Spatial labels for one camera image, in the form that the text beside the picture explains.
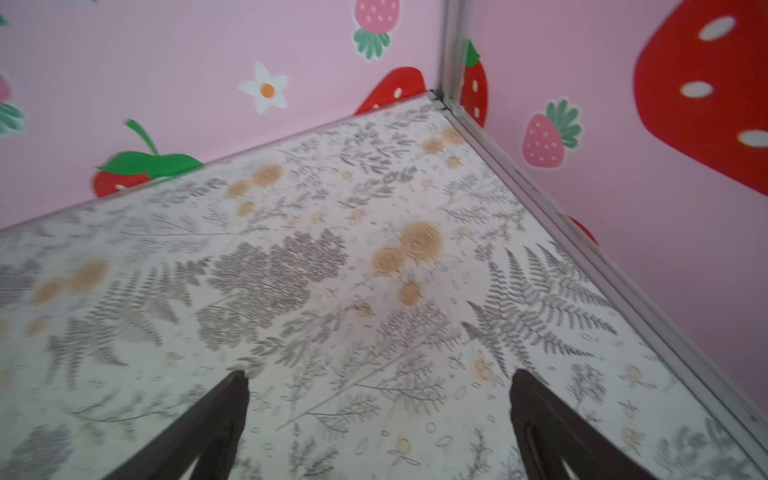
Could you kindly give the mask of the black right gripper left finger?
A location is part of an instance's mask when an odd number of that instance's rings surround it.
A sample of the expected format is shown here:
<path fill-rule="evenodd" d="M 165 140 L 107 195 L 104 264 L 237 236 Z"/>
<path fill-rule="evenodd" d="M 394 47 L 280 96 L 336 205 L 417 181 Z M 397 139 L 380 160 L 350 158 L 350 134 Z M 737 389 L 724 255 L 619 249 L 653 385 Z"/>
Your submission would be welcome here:
<path fill-rule="evenodd" d="M 226 479 L 245 429 L 249 382 L 233 371 L 109 479 Z"/>

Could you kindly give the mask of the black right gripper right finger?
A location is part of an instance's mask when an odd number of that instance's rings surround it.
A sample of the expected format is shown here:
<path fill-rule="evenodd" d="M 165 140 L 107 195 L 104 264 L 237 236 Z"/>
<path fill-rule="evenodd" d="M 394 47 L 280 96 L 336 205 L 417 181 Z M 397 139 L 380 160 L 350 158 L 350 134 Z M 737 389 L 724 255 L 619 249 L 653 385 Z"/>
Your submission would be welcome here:
<path fill-rule="evenodd" d="M 530 479 L 647 480 L 652 475 L 614 446 L 527 370 L 512 377 L 510 418 Z"/>

